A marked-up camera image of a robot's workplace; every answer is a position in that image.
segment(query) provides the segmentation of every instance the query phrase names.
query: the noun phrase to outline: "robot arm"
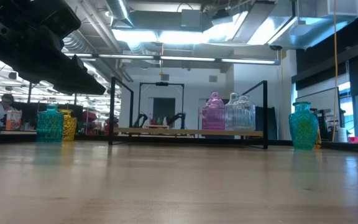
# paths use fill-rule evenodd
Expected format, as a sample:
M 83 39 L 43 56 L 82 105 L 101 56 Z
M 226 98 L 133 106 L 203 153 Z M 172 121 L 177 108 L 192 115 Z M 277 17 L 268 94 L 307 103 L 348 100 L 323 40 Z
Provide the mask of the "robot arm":
M 142 124 L 139 125 L 139 121 L 140 121 L 140 119 L 142 119 L 142 118 L 143 118 Z M 142 114 L 142 113 L 139 114 L 139 115 L 137 116 L 137 119 L 136 119 L 135 123 L 132 125 L 132 127 L 133 127 L 133 128 L 143 128 L 143 125 L 144 125 L 144 123 L 147 121 L 148 118 L 149 118 L 149 117 L 147 117 L 146 114 Z
M 177 113 L 175 116 L 167 119 L 167 125 L 169 126 L 169 125 L 173 124 L 179 118 L 181 119 L 180 129 L 184 129 L 185 128 L 185 119 L 186 119 L 185 113 Z

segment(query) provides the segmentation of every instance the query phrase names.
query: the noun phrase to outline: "pink object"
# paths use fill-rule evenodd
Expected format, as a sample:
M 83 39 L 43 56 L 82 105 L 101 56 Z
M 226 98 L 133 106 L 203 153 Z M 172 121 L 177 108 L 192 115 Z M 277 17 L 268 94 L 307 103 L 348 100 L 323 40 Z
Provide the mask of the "pink object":
M 347 141 L 352 143 L 358 143 L 358 137 L 348 137 Z
M 224 103 L 218 92 L 212 92 L 202 111 L 203 130 L 224 130 Z

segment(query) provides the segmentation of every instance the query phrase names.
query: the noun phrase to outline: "textured glass vase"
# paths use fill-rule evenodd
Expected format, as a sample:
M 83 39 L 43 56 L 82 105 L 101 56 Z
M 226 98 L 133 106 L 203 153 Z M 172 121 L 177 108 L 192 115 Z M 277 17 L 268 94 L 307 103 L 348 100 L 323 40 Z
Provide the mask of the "textured glass vase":
M 224 130 L 224 103 L 218 92 L 212 92 L 202 111 L 203 130 Z
M 63 140 L 72 141 L 75 136 L 75 128 L 77 126 L 77 119 L 71 117 L 72 110 L 61 109 L 61 113 L 64 115 L 63 122 Z
M 63 136 L 63 114 L 57 111 L 57 105 L 48 104 L 47 110 L 38 113 L 37 141 L 60 142 Z
M 234 103 L 239 99 L 238 93 L 231 93 L 229 102 L 224 105 L 224 125 L 225 130 L 234 130 L 235 119 L 234 119 Z
M 318 121 L 310 112 L 309 102 L 293 104 L 295 112 L 290 114 L 290 132 L 295 149 L 312 150 L 317 138 Z
M 248 96 L 240 96 L 234 105 L 234 130 L 255 131 L 255 105 Z

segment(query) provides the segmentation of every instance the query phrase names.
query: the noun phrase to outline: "black overhead equipment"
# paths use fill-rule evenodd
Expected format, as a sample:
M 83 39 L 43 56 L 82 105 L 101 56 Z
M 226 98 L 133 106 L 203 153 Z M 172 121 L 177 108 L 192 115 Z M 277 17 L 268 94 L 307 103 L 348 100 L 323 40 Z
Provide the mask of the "black overhead equipment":
M 31 83 L 46 80 L 62 93 L 102 95 L 76 56 L 62 53 L 63 38 L 81 21 L 64 0 L 0 0 L 0 60 Z

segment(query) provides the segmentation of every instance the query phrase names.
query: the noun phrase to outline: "man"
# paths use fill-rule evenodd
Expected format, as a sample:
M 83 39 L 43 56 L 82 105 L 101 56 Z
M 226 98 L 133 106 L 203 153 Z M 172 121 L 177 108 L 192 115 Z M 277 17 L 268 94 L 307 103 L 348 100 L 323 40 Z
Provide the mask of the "man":
M 1 99 L 2 99 L 2 102 L 0 103 L 0 127 L 5 127 L 7 111 L 15 110 L 12 107 L 14 98 L 11 94 L 3 94 Z

